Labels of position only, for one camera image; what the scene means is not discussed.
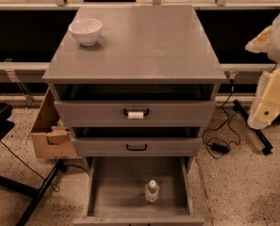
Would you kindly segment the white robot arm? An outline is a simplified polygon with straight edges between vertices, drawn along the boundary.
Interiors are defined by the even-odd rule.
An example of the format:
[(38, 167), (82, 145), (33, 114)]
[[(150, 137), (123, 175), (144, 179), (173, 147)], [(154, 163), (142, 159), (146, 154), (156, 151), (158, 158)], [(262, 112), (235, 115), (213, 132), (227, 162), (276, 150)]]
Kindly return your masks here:
[(247, 120), (251, 128), (264, 129), (280, 115), (280, 13), (245, 49), (255, 54), (266, 53), (276, 63), (271, 73), (264, 71), (259, 77)]

